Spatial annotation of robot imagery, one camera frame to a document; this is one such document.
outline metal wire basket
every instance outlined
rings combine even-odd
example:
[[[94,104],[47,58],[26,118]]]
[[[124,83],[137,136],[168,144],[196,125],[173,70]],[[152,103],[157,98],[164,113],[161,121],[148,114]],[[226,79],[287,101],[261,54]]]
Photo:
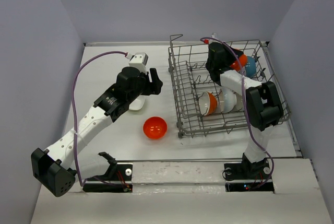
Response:
[[[169,72],[171,74],[173,95],[179,133],[178,137],[194,137],[215,132],[227,132],[247,128],[243,109],[229,113],[214,113],[209,116],[200,114],[198,99],[204,91],[211,92],[219,102],[220,87],[214,83],[205,68],[208,58],[207,45],[203,43],[177,45],[176,39],[182,34],[170,36]],[[259,40],[227,42],[230,46],[242,50],[256,61],[256,74],[252,78],[260,82],[273,81],[279,91],[284,116],[280,123],[290,118],[288,104],[279,87],[268,57],[267,45]]]

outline orange cup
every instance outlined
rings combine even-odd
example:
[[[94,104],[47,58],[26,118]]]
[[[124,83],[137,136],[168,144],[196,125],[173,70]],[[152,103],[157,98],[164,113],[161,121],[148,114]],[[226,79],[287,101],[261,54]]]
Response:
[[[241,65],[242,65],[242,67],[244,67],[247,64],[247,56],[245,54],[241,55],[239,57],[239,61],[240,61]],[[232,69],[236,70],[236,71],[240,70],[238,61],[233,62],[230,67]]]
[[[198,99],[199,110],[203,116],[212,114],[217,108],[217,99],[210,92],[203,92]]]

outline gray wall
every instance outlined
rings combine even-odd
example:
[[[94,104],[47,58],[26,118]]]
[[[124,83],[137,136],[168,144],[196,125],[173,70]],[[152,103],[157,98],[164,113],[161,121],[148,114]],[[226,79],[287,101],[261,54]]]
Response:
[[[306,157],[334,220],[334,1],[295,0],[269,44]]]
[[[84,42],[271,39],[293,0],[62,0]]]
[[[30,154],[62,134],[83,46],[60,0],[1,0],[0,223],[30,223]]]

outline white cup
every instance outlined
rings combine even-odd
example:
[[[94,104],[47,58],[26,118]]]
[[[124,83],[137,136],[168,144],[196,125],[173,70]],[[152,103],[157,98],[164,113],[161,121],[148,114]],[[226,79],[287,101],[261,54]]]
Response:
[[[227,87],[222,87],[218,94],[219,107],[218,111],[222,113],[231,112],[236,105],[236,95]]]

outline wire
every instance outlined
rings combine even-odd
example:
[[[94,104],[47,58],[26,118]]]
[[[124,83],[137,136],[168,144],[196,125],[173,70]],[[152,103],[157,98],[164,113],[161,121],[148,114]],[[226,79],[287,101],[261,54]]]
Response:
[[[260,172],[260,177],[261,177],[261,183],[263,181],[263,176],[262,176],[262,173]]]
[[[130,188],[130,186],[125,182],[125,180],[124,180],[124,178],[123,178],[121,172],[118,171],[118,173],[119,173],[119,175],[120,175],[120,177],[121,177],[121,182],[123,182],[123,184],[124,184],[127,188]]]
[[[72,110],[73,110],[73,117],[74,117],[74,131],[75,133],[78,132],[78,115],[77,115],[77,109],[75,106],[75,99],[74,99],[74,90],[75,90],[75,86],[77,84],[77,80],[78,80],[78,76],[81,72],[81,70],[87,66],[89,63],[91,63],[92,61],[96,60],[99,57],[108,55],[108,54],[123,54],[123,55],[127,55],[127,53],[125,52],[120,52],[120,51],[111,51],[111,52],[105,52],[105,53],[101,53],[93,58],[91,58],[90,60],[86,61],[78,70],[77,74],[74,77],[74,81],[73,81],[73,85],[72,85],[72,93],[71,93],[71,102],[72,102]],[[75,168],[77,170],[77,174],[78,174],[78,178],[79,178],[79,183],[80,186],[83,187],[84,186],[84,182],[82,181],[82,177],[81,177],[81,173],[80,173],[80,168],[79,168],[79,162],[78,162],[78,150],[77,150],[77,143],[78,143],[78,136],[76,134],[74,134],[73,136],[73,155],[74,155],[74,164],[75,164]]]
[[[119,171],[117,171],[116,172],[116,175],[117,175],[117,177],[118,177],[118,180],[121,182],[121,185],[122,185],[122,188],[123,188],[123,190],[125,189],[125,185],[123,184],[123,181],[122,181],[122,179],[121,179],[121,177],[120,177],[120,172]]]
[[[257,181],[257,176],[255,176],[255,181],[250,185],[249,190],[253,189],[252,187],[256,183],[256,181]]]
[[[238,62],[239,64],[239,67],[240,67],[240,71],[241,71],[241,92],[242,92],[242,98],[243,98],[243,105],[244,105],[244,109],[245,109],[245,116],[246,116],[246,121],[247,121],[247,126],[248,126],[248,131],[249,131],[249,134],[253,140],[253,142],[256,144],[256,146],[258,146],[264,153],[266,153],[266,155],[269,157],[269,159],[271,160],[271,170],[270,170],[270,173],[268,174],[268,177],[266,178],[266,180],[264,182],[261,182],[260,184],[258,184],[255,188],[253,189],[257,189],[261,186],[263,186],[264,184],[267,183],[267,181],[271,178],[272,176],[272,173],[273,173],[273,170],[274,170],[274,167],[275,167],[275,164],[274,164],[274,161],[273,161],[273,158],[272,156],[268,153],[268,151],[260,145],[259,142],[256,141],[256,139],[254,138],[254,135],[253,135],[253,132],[252,132],[252,128],[251,128],[251,123],[249,122],[249,117],[248,117],[248,112],[247,112],[247,103],[246,103],[246,94],[245,94],[245,80],[244,80],[244,77],[246,76],[246,72],[245,70],[242,68],[242,65],[240,63],[240,60],[238,58],[238,56],[234,53],[234,51],[230,48],[229,45],[227,45],[225,42],[221,41],[221,40],[218,40],[216,38],[213,38],[213,37],[204,37],[204,38],[201,38],[200,39],[202,42],[204,42],[204,40],[214,40],[214,41],[217,41],[219,43],[221,43],[222,45],[224,45],[227,50],[235,57],[236,61]]]
[[[97,181],[99,182],[102,182],[103,184],[105,185],[109,185],[109,186],[118,186],[118,184],[113,184],[113,183],[110,183],[110,182],[107,182],[107,181],[104,181],[104,180],[100,180],[97,176],[93,176],[94,179],[96,179]]]

